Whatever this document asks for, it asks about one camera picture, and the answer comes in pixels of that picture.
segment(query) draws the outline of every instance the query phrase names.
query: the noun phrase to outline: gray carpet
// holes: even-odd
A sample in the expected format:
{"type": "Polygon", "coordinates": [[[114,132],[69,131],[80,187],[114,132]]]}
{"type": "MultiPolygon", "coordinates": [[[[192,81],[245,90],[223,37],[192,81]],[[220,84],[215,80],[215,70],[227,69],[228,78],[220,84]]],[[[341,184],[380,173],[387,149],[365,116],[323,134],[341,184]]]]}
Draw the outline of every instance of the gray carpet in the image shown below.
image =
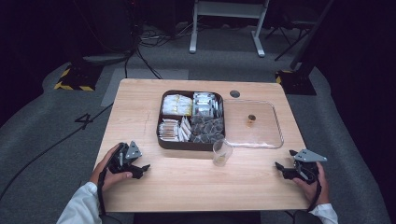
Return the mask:
{"type": "MultiPolygon", "coordinates": [[[[274,73],[288,69],[298,47],[279,61],[274,58],[287,43],[275,33],[261,40],[266,52],[259,58],[250,36],[254,27],[239,30],[208,29],[198,34],[197,52],[189,54],[190,37],[169,41],[161,47],[140,47],[148,63],[164,77],[167,72],[190,80],[275,82],[274,73]]],[[[24,164],[77,129],[74,120],[102,111],[112,99],[115,83],[123,77],[123,63],[106,66],[96,91],[53,89],[67,64],[50,73],[44,93],[16,113],[0,129],[0,190],[24,164]]],[[[127,64],[128,74],[146,73],[137,57],[127,64]]],[[[315,69],[310,79],[317,96],[288,95],[292,112],[308,148],[326,156],[331,200],[340,223],[390,223],[378,185],[350,138],[330,96],[326,78],[315,69]]],[[[2,224],[55,223],[76,189],[90,175],[111,108],[83,131],[54,147],[29,165],[0,202],[2,224]]],[[[133,214],[113,214],[133,223],[133,214]]],[[[262,211],[262,223],[292,223],[282,211],[262,211]]]]}

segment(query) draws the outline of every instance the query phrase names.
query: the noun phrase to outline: glass cup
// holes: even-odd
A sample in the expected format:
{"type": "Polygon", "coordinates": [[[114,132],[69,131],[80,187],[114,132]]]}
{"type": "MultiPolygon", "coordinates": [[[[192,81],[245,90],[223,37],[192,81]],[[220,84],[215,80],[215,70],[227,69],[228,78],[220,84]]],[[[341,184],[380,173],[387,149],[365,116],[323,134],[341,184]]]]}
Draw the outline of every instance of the glass cup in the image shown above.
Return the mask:
{"type": "Polygon", "coordinates": [[[233,155],[233,146],[226,139],[220,139],[213,144],[213,153],[213,163],[217,166],[224,166],[233,155]]]}

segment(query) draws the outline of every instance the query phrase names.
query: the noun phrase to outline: human hand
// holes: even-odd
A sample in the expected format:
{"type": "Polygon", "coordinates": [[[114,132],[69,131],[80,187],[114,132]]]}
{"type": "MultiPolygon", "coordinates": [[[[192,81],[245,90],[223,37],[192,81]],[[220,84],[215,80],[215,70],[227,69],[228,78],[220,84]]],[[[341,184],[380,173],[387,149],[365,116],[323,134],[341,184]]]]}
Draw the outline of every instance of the human hand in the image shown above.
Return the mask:
{"type": "MultiPolygon", "coordinates": [[[[317,201],[316,205],[323,204],[323,203],[330,203],[329,184],[327,183],[326,175],[324,174],[324,170],[323,170],[323,166],[318,161],[317,161],[317,166],[318,166],[318,171],[319,171],[318,180],[321,185],[321,193],[318,197],[318,201],[317,201]]],[[[308,185],[305,181],[303,181],[300,178],[293,178],[292,180],[304,191],[306,199],[308,199],[308,201],[312,203],[312,201],[315,198],[315,194],[317,192],[318,181],[316,181],[315,183],[313,183],[311,185],[308,185]]]]}
{"type": "MultiPolygon", "coordinates": [[[[115,145],[113,148],[111,148],[105,157],[96,165],[95,169],[92,172],[90,182],[95,184],[96,186],[98,185],[98,180],[99,180],[99,174],[103,171],[103,168],[105,168],[108,160],[110,160],[111,156],[113,153],[117,150],[120,144],[115,145]]],[[[110,171],[106,172],[105,176],[105,183],[102,186],[102,191],[105,191],[109,189],[111,186],[113,186],[115,183],[120,182],[123,179],[127,178],[132,178],[132,173],[131,172],[123,172],[123,173],[118,173],[118,174],[113,174],[110,171]]]]}

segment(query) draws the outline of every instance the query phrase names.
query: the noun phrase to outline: white sleeve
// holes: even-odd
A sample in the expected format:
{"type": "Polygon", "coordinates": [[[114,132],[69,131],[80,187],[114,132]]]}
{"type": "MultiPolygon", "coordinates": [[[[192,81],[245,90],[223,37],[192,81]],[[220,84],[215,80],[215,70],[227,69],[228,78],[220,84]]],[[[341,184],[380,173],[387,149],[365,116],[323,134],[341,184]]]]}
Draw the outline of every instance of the white sleeve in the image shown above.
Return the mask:
{"type": "Polygon", "coordinates": [[[92,182],[81,186],[62,212],[57,224],[101,224],[97,202],[97,187],[92,182]]]}
{"type": "Polygon", "coordinates": [[[338,224],[338,216],[330,203],[320,204],[309,213],[317,216],[323,224],[338,224]]]}

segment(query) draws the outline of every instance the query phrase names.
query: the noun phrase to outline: table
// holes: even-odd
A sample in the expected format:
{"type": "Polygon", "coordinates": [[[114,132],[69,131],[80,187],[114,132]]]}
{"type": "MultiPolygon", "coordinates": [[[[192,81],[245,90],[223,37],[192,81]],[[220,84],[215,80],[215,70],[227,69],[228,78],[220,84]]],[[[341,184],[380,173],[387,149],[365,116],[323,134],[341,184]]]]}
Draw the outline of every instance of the table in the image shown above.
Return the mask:
{"type": "Polygon", "coordinates": [[[262,42],[259,39],[259,34],[268,8],[268,2],[269,0],[264,0],[263,4],[243,4],[195,0],[190,53],[196,52],[198,15],[221,16],[258,19],[256,31],[251,31],[251,35],[259,57],[264,57],[265,53],[262,48],[262,42]]]}
{"type": "Polygon", "coordinates": [[[136,142],[151,164],[141,179],[120,182],[105,192],[107,212],[260,211],[305,209],[302,191],[275,168],[292,167],[290,149],[304,148],[294,116],[276,83],[124,79],[106,126],[97,162],[118,142],[136,142]],[[284,144],[278,149],[237,147],[226,166],[217,167],[209,151],[164,149],[156,129],[163,94],[169,90],[214,91],[225,100],[265,100],[275,109],[284,144]]]}

